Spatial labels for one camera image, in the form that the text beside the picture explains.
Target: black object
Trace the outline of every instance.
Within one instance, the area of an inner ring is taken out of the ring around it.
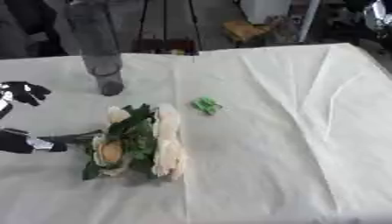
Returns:
[[[31,84],[27,81],[6,81],[1,83],[0,94],[5,92],[12,92],[13,98],[22,103],[29,103],[36,107],[39,102],[36,99],[43,101],[51,91],[45,87]]]
[[[57,12],[44,0],[4,0],[9,12],[21,28],[28,34],[43,32],[46,41],[38,42],[39,57],[64,56],[66,51],[61,46],[60,35],[54,29]]]
[[[27,81],[6,81],[0,83],[0,119],[8,115],[13,106],[12,101],[28,103],[34,107],[39,105],[52,91],[39,85],[31,84]]]
[[[193,7],[193,0],[188,0],[189,10],[191,12],[193,27],[196,33],[197,45],[190,38],[168,38],[168,24],[167,24],[167,0],[163,1],[163,38],[143,38],[144,22],[146,19],[147,10],[150,0],[144,0],[143,12],[140,18],[139,33],[137,40],[132,43],[132,52],[134,53],[171,53],[171,50],[183,51],[185,55],[197,55],[198,48],[202,51],[203,45],[200,37],[200,30],[198,27],[198,19]]]
[[[18,129],[0,129],[0,149],[1,151],[8,151],[18,154],[31,154],[35,150],[33,146],[27,143],[28,132]],[[66,151],[67,146],[64,143],[52,142],[53,146],[51,149],[45,151],[48,152],[61,152]]]
[[[8,115],[8,113],[10,113],[13,108],[14,106],[12,106],[12,104],[10,103],[7,103],[7,106],[5,106],[5,108],[0,108],[0,120],[6,115]]]

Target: white box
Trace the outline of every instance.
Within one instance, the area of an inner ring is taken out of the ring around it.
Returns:
[[[242,0],[241,7],[252,24],[263,24],[268,16],[286,16],[291,0]]]

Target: equipment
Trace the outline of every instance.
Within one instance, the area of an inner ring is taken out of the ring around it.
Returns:
[[[392,52],[392,1],[391,0],[345,0],[340,9],[347,15],[333,21],[323,38],[348,41],[354,45],[360,39],[378,42]]]

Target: bouquet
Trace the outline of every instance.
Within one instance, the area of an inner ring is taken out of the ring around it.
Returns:
[[[149,177],[181,177],[186,151],[178,140],[179,113],[170,104],[155,109],[111,107],[109,126],[85,146],[89,155],[83,179],[116,177],[128,169]]]

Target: table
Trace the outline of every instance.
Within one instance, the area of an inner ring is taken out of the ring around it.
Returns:
[[[169,102],[183,119],[185,176],[82,182],[80,149],[3,152],[1,223],[392,220],[392,84],[362,50],[302,45],[199,57],[124,54],[123,62],[127,88],[108,98],[79,57],[0,61],[1,81],[53,90],[40,107],[15,105],[1,125],[38,136],[80,133],[104,127],[108,106]],[[189,106],[203,95],[223,110],[208,117]]]

